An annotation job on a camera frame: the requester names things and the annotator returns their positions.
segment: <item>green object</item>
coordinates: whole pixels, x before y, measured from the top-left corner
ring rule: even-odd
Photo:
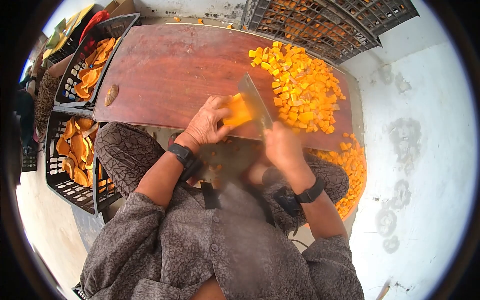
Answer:
[[[60,23],[55,26],[55,32],[62,32],[63,30],[65,30],[65,28],[67,27],[67,20],[65,18],[63,18],[63,20],[60,21]]]
[[[57,44],[58,44],[59,42],[60,42],[60,34],[55,31],[55,32],[51,35],[51,37],[48,39],[46,48],[47,48],[48,50],[55,49],[55,47],[57,46]]]

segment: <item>white wall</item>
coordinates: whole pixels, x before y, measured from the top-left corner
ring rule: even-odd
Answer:
[[[111,0],[65,0],[43,28],[43,33],[50,36],[63,18],[70,18],[90,4],[106,7],[110,2]],[[134,0],[142,17],[179,16],[238,21],[243,14],[245,2],[246,0]]]
[[[359,81],[368,178],[350,246],[366,299],[424,299],[461,242],[478,165],[464,70],[424,3],[342,64]]]

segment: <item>cable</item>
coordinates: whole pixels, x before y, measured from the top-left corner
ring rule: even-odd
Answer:
[[[299,241],[299,240],[290,240],[290,241],[295,241],[297,243],[300,243],[302,244],[305,248],[308,248],[308,246],[306,244],[304,244],[303,242]]]

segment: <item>cardboard box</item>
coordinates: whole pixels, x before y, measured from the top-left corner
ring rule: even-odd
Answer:
[[[133,0],[113,0],[104,10],[110,14],[110,18],[137,12]]]

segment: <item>cleaver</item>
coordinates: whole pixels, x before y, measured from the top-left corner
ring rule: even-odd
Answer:
[[[257,126],[258,132],[262,140],[265,142],[264,130],[272,129],[273,121],[262,97],[260,97],[260,94],[248,73],[245,73],[238,88],[243,101],[245,101],[248,112],[252,116],[252,121]]]

